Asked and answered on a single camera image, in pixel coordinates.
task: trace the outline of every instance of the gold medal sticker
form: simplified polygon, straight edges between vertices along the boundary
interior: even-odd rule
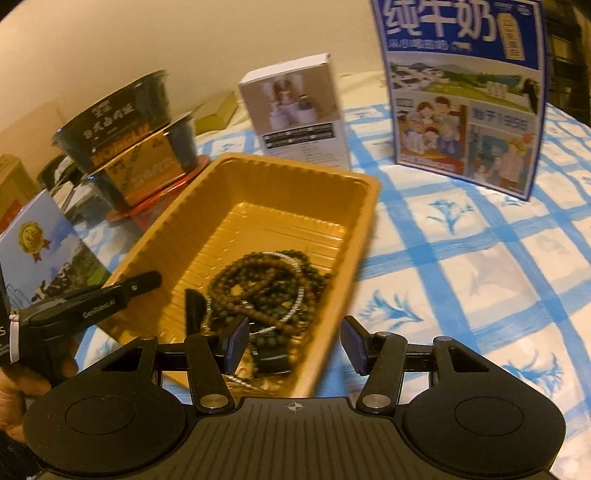
[[[496,20],[501,31],[505,58],[507,60],[524,61],[525,53],[523,41],[521,40],[521,30],[519,30],[519,24],[515,17],[510,13],[502,13],[497,15]]]
[[[18,244],[21,250],[33,256],[35,263],[41,261],[41,250],[49,250],[51,241],[43,237],[43,229],[37,222],[25,222],[18,232]]]

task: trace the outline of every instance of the gold label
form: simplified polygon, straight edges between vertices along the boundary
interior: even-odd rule
[[[162,132],[112,160],[105,173],[133,207],[182,177],[184,170]]]
[[[103,163],[110,160],[111,158],[114,158],[117,154],[123,152],[123,150],[131,147],[133,144],[136,144],[138,141],[140,141],[142,138],[145,138],[149,134],[150,125],[141,125],[140,127],[132,130],[123,137],[118,138],[107,147],[92,155],[92,163],[96,167],[100,167]]]
[[[523,42],[521,40],[521,31],[515,17],[509,13],[497,15],[499,30],[501,31],[501,40],[505,50],[507,60],[525,60]]]

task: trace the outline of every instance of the yellow box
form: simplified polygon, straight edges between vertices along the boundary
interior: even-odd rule
[[[100,326],[121,343],[143,335],[182,342],[186,288],[207,295],[220,270],[253,251],[303,251],[332,276],[292,372],[265,381],[275,383],[275,395],[309,396],[346,312],[378,192],[379,181],[364,174],[257,155],[223,155],[156,220],[106,283],[158,270],[163,286],[132,300]],[[169,375],[188,384],[184,373]],[[260,394],[228,386],[236,398]]]
[[[14,155],[0,155],[0,233],[40,189]]]
[[[195,134],[223,130],[230,123],[237,108],[238,101],[233,91],[208,98],[193,111]]]

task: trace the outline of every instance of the yellow plastic tray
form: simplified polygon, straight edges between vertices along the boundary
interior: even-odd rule
[[[100,326],[120,343],[144,335],[156,335],[161,343],[182,342],[185,288],[206,294],[218,271],[252,251],[303,251],[332,277],[319,316],[306,332],[309,341],[302,343],[292,372],[277,380],[274,394],[308,397],[347,308],[378,192],[379,181],[371,176],[226,154],[171,204],[107,282],[158,270],[163,286],[132,300]],[[169,376],[187,385],[186,374]],[[257,395],[238,390],[232,394]]]

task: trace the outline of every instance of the bead necklace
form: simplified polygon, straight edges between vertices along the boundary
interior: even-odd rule
[[[251,321],[251,343],[283,345],[314,319],[329,276],[321,275],[308,256],[296,250],[245,255],[210,283],[207,323],[202,328],[221,330],[243,314]]]

